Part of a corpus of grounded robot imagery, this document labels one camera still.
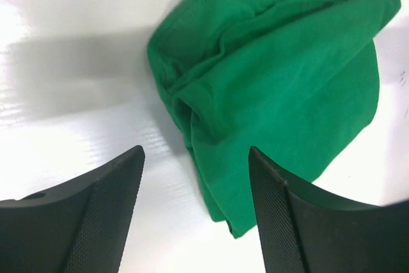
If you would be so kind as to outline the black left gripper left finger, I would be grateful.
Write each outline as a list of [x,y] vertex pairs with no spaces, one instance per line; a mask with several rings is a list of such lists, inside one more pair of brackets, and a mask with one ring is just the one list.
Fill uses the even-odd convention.
[[1,272],[118,272],[144,167],[135,146],[20,200],[1,202]]

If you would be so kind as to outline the green t shirt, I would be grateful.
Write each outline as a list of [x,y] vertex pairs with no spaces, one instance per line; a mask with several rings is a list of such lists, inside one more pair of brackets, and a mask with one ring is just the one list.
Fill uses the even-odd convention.
[[151,37],[158,93],[183,134],[210,217],[256,225],[247,157],[258,147],[312,182],[368,126],[373,39],[401,0],[183,0]]

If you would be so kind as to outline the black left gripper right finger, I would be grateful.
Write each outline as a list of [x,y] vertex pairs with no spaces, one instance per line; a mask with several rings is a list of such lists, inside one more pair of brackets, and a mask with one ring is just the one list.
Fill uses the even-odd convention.
[[407,272],[408,202],[384,207],[333,194],[256,147],[249,177],[267,272]]

